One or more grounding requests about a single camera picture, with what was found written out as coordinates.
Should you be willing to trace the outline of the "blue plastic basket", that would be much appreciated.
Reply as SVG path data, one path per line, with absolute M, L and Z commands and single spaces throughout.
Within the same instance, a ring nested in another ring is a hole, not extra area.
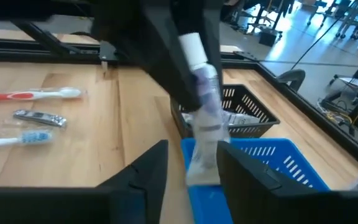
M 309 188 L 318 191 L 329 190 L 323 179 L 289 139 L 232 138 L 231 143 L 243 153 Z M 233 224 L 221 186 L 188 187 L 188 195 L 196 224 Z

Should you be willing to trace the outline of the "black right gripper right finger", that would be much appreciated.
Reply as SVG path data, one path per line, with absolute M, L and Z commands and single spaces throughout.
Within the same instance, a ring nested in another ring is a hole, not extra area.
M 221 185 L 234 224 L 312 224 L 306 196 L 313 189 L 219 142 Z

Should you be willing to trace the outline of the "red white packaged toothbrush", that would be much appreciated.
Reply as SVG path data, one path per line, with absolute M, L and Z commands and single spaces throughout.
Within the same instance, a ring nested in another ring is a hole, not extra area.
M 71 99 L 71 98 L 80 98 L 83 92 L 77 88 L 59 88 L 54 90 L 41 90 L 41 89 L 33 89 L 26 91 L 13 91 L 9 93 L 0 93 L 0 101 L 11 101 L 11 100 L 19 100 L 19 101 L 32 101 L 46 98 L 63 98 L 63 99 Z

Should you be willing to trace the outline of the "white toothpaste tube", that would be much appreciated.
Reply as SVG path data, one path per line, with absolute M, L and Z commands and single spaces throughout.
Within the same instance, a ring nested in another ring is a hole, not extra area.
M 196 91 L 201 103 L 201 108 L 191 113 L 195 148 L 186 173 L 186 184 L 219 185 L 216 151 L 219 141 L 229 140 L 229 133 L 223 121 L 218 74 L 208 63 L 199 33 L 183 34 L 179 40 L 196 77 Z
M 228 126 L 260 123 L 260 118 L 248 114 L 223 111 L 223 121 Z

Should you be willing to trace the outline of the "teal white packaged toothbrush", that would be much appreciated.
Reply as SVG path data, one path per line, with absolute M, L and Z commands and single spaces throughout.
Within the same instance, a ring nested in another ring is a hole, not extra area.
M 0 146 L 45 144 L 53 138 L 53 133 L 47 130 L 24 131 L 15 138 L 0 138 Z

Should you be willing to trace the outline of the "black box on floor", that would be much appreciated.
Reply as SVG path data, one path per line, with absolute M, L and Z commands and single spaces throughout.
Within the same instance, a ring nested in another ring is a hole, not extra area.
M 274 29 L 264 29 L 260 32 L 259 43 L 268 47 L 272 47 L 276 43 L 276 39 L 281 37 L 281 31 Z

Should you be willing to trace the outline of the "black plastic basket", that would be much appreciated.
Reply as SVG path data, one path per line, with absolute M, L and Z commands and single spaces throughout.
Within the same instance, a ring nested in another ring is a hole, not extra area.
M 187 109 L 173 99 L 170 100 L 170 107 L 181 138 L 191 138 L 192 128 L 181 115 L 186 113 Z M 229 134 L 232 138 L 259 138 L 272 126 L 280 123 L 280 120 L 244 85 L 223 85 L 222 107 L 228 112 L 259 118 L 258 123 L 230 126 Z

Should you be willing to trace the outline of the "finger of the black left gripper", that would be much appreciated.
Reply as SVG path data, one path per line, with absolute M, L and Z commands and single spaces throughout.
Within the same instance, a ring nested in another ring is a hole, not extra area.
M 144 6 L 141 45 L 145 70 L 175 101 L 196 111 L 201 103 L 168 6 Z
M 219 43 L 219 23 L 223 0 L 202 0 L 203 2 L 203 31 L 201 38 L 206 55 L 218 74 L 219 88 L 222 90 L 223 71 Z

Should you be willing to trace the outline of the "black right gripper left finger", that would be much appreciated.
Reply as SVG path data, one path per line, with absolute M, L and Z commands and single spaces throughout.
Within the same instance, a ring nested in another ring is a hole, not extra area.
M 99 184 L 111 189 L 109 224 L 159 224 L 167 167 L 168 141 L 164 139 Z

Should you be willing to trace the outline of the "silver nail clipper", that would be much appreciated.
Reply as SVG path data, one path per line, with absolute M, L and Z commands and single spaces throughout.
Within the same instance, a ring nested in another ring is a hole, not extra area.
M 63 116 L 51 113 L 45 113 L 34 110 L 15 110 L 11 118 L 2 122 L 6 126 L 32 128 L 50 126 L 55 128 L 65 128 L 67 119 Z

